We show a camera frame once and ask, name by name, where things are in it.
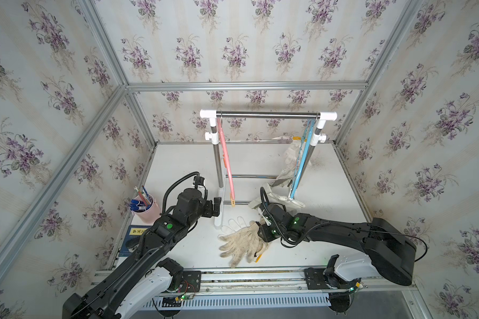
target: mounting plate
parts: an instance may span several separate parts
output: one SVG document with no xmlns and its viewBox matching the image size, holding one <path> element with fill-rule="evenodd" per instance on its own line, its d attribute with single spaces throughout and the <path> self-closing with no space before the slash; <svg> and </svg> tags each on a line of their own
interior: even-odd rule
<svg viewBox="0 0 479 319">
<path fill-rule="evenodd" d="M 324 271 L 326 268 L 307 268 L 305 269 L 305 281 L 308 290 L 329 289 L 325 282 Z"/>
</svg>

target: metal track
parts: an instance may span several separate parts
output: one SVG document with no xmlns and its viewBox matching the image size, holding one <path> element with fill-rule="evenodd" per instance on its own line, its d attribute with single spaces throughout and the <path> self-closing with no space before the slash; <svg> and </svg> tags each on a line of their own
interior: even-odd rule
<svg viewBox="0 0 479 319">
<path fill-rule="evenodd" d="M 342 292 L 346 289 L 308 290 L 303 272 L 306 267 L 254 267 L 254 268 L 192 268 L 201 271 L 201 288 L 196 296 L 260 295 L 313 292 Z M 92 286 L 97 285 L 112 271 L 97 271 Z M 362 291 L 416 290 L 416 286 L 396 285 L 384 278 L 364 278 Z M 162 293 L 160 296 L 177 296 Z"/>
</svg>

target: white base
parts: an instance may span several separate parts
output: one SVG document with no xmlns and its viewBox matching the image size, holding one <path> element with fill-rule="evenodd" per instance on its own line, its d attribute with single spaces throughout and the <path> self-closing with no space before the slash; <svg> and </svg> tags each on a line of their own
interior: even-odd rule
<svg viewBox="0 0 479 319">
<path fill-rule="evenodd" d="M 232 172 L 277 175 L 285 168 L 282 154 L 287 147 L 288 144 L 230 144 L 228 150 Z M 312 166 L 306 169 L 295 197 L 306 205 L 302 212 L 330 220 L 364 222 L 365 217 L 332 145 L 318 144 L 311 160 Z M 145 185 L 150 195 L 161 201 L 166 189 L 172 183 L 195 170 L 206 179 L 208 193 L 217 194 L 217 171 L 211 145 L 158 145 Z M 255 199 L 259 196 L 262 184 L 271 181 L 273 180 L 234 179 L 236 201 Z M 191 180 L 177 186 L 168 197 L 167 207 L 174 205 L 177 202 L 177 195 L 191 186 Z M 280 195 L 287 195 L 288 188 L 283 190 L 274 188 L 274 192 L 277 191 Z M 229 200 L 228 193 L 226 190 L 222 200 Z M 260 219 L 257 211 L 248 208 L 247 205 L 236 205 L 234 208 L 224 205 L 222 219 L 225 225 L 230 219 L 237 219 L 239 216 L 243 217 L 247 224 L 250 220 Z M 176 260 L 185 268 L 227 268 L 230 257 L 219 256 L 221 251 L 218 247 L 224 244 L 218 240 L 221 233 L 215 228 L 215 220 L 201 218 L 197 227 L 181 240 L 167 257 Z M 242 260 L 238 267 L 326 265 L 334 254 L 343 256 L 354 252 L 356 250 L 327 242 L 302 242 L 298 247 L 288 249 L 281 246 L 280 240 L 277 240 L 270 244 L 259 262 L 249 264 Z"/>
</svg>

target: pencil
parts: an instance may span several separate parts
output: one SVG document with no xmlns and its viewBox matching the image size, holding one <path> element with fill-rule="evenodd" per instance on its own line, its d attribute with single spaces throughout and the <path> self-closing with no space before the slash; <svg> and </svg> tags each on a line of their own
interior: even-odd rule
<svg viewBox="0 0 479 319">
<path fill-rule="evenodd" d="M 137 191 L 138 195 L 140 196 L 140 198 L 144 202 L 144 204 L 146 204 L 146 206 L 149 206 L 149 202 L 146 200 L 146 198 L 142 195 L 141 191 L 139 191 L 136 186 L 135 186 L 135 190 Z"/>
</svg>

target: aluminum rail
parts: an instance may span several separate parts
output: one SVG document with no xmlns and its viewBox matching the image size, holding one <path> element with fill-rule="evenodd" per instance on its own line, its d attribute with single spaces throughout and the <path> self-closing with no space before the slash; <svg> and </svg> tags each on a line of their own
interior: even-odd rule
<svg viewBox="0 0 479 319">
<path fill-rule="evenodd" d="M 364 90 L 366 81 L 131 83 L 133 92 L 246 90 Z"/>
</svg>

